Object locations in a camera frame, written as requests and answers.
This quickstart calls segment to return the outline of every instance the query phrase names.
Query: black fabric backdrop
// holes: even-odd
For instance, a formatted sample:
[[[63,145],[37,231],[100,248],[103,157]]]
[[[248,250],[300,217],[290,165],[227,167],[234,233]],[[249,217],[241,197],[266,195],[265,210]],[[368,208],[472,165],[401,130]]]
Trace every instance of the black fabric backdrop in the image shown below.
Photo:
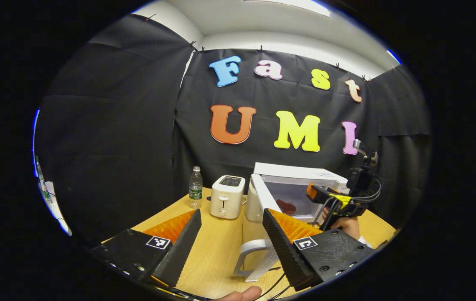
[[[127,15],[87,42],[41,104],[35,153],[74,235],[94,244],[171,204],[173,109],[192,47]]]
[[[217,74],[210,63],[239,56],[237,82],[217,87]],[[282,65],[281,80],[255,74],[258,61],[267,59]],[[312,85],[311,71],[329,74],[331,87],[318,89]],[[361,103],[353,101],[345,81],[352,79],[360,87]],[[230,105],[227,131],[239,130],[239,107],[253,107],[251,132],[243,143],[219,143],[211,136],[213,105]],[[276,148],[280,120],[279,110],[290,111],[299,124],[307,115],[320,118],[319,152],[301,147]],[[379,177],[384,190],[370,209],[399,227],[419,200],[425,184],[429,158],[429,116],[421,91],[403,68],[364,81],[333,65],[305,57],[276,51],[217,49],[194,53],[179,94],[175,130],[173,132],[173,169],[175,199],[187,192],[192,166],[201,167],[204,186],[222,175],[247,179],[255,162],[324,168],[348,177],[349,168],[360,166],[362,156],[346,155],[343,121],[357,125],[356,138],[379,151]]]

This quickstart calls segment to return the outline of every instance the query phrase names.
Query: ceiling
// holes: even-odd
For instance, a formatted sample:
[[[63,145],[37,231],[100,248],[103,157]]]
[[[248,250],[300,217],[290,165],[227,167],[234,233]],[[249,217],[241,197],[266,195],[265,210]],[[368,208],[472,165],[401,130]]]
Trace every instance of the ceiling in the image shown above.
[[[339,12],[330,17],[290,5],[243,0],[166,0],[203,36],[243,31],[307,36],[351,50],[385,70],[398,65],[387,47]]]

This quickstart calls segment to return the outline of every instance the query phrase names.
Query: human hand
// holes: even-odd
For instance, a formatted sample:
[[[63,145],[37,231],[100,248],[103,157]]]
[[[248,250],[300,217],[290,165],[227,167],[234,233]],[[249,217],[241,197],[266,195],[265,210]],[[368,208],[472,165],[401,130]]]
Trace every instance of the human hand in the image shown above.
[[[259,288],[258,286],[251,286],[243,293],[235,291],[219,299],[213,299],[213,301],[253,301],[258,299],[261,294],[261,288]]]
[[[323,209],[323,219],[327,218],[327,214],[329,213],[328,208]],[[359,229],[359,221],[356,217],[340,217],[337,221],[331,226],[331,229],[336,229],[341,227],[343,232],[349,234],[352,238],[358,240],[360,238],[360,229]]]

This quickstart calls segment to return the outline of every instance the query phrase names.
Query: orange soft finger pad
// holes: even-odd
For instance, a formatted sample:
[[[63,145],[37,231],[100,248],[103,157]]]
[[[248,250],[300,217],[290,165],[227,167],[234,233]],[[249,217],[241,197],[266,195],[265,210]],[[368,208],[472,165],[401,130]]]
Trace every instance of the orange soft finger pad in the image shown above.
[[[195,210],[186,212],[184,214],[178,215],[178,217],[173,217],[168,221],[165,221],[161,224],[158,224],[150,229],[143,231],[144,234],[158,236],[161,238],[167,238],[171,240],[174,244],[178,239],[178,236],[184,230],[184,227],[194,214]]]
[[[294,219],[293,217],[290,217],[284,213],[280,213],[272,209],[268,210],[273,215],[278,225],[284,231],[284,234],[286,234],[286,237],[292,244],[294,240],[298,240],[299,238],[322,233],[320,229],[316,229],[311,225]]]

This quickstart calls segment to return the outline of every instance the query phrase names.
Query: colorful foam letter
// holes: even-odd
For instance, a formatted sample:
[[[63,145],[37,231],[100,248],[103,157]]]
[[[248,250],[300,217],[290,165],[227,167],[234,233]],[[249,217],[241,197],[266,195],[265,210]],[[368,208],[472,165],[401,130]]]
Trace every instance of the colorful foam letter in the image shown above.
[[[361,102],[362,97],[360,97],[356,92],[357,90],[360,90],[360,87],[355,84],[355,81],[352,79],[346,80],[345,84],[349,86],[349,94],[351,95],[351,98],[356,102]]]
[[[280,119],[280,129],[278,132],[278,139],[274,145],[278,148],[289,148],[288,135],[293,143],[293,148],[297,149],[305,139],[301,148],[307,152],[319,152],[318,145],[318,124],[320,119],[316,116],[308,115],[303,120],[301,126],[295,120],[292,112],[278,111],[277,117]]]
[[[242,61],[242,59],[240,59],[239,56],[233,55],[231,57],[227,57],[226,59],[215,61],[209,65],[209,67],[215,70],[215,74],[217,74],[217,78],[219,78],[217,87],[223,87],[238,80],[236,76],[233,76],[230,73],[232,72],[233,74],[238,74],[239,68],[236,63],[239,63],[240,61]]]
[[[331,82],[329,82],[329,74],[324,70],[314,69],[312,70],[312,84],[316,88],[328,90],[331,87]]]
[[[210,132],[211,136],[221,143],[238,144],[249,138],[251,133],[251,122],[253,114],[257,109],[251,107],[240,107],[238,112],[242,113],[242,120],[240,121],[239,131],[235,134],[227,132],[227,118],[232,112],[232,107],[228,105],[213,105]]]
[[[356,124],[349,121],[344,121],[341,125],[345,128],[345,147],[344,154],[356,155],[356,148],[353,147],[353,141],[355,141],[355,128]]]
[[[255,68],[255,73],[259,76],[269,76],[276,80],[282,78],[282,75],[280,74],[282,66],[280,66],[280,63],[263,59],[262,61],[259,61],[258,64],[259,66]]]

